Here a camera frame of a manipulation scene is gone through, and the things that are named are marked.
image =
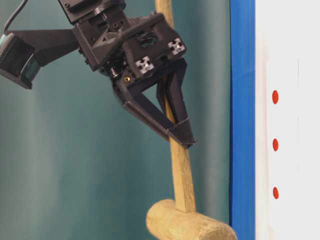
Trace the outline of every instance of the teal backdrop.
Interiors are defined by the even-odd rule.
[[[130,17],[155,8],[126,2]],[[1,0],[1,25],[19,3]],[[188,46],[197,210],[228,223],[229,1],[174,0],[173,8]],[[71,27],[58,0],[30,0],[10,29]],[[0,77],[0,239],[151,240],[148,209],[173,197],[169,144],[119,105],[110,80],[78,52],[43,68],[31,91]]]

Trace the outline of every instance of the robotic arm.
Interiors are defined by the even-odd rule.
[[[162,14],[127,18],[124,0],[58,0],[73,29],[8,31],[26,2],[0,39],[1,75],[31,89],[41,67],[78,49],[92,71],[111,79],[127,111],[184,148],[195,143],[181,90],[187,48]],[[156,84],[162,111],[143,94]],[[165,98],[175,122],[165,115]]]

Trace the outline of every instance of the blue strip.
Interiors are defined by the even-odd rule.
[[[255,0],[230,0],[232,227],[255,239]]]

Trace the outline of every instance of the brass screw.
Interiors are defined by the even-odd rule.
[[[130,82],[131,82],[131,78],[130,78],[129,76],[125,76],[125,77],[124,77],[124,82],[125,82],[126,84],[130,83]]]

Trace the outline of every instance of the wooden mallet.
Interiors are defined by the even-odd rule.
[[[155,0],[155,5],[173,27],[171,0]],[[168,101],[165,107],[167,117],[174,122]],[[230,226],[196,212],[188,150],[173,139],[170,147],[175,201],[162,200],[152,206],[146,216],[149,232],[159,240],[237,240]]]

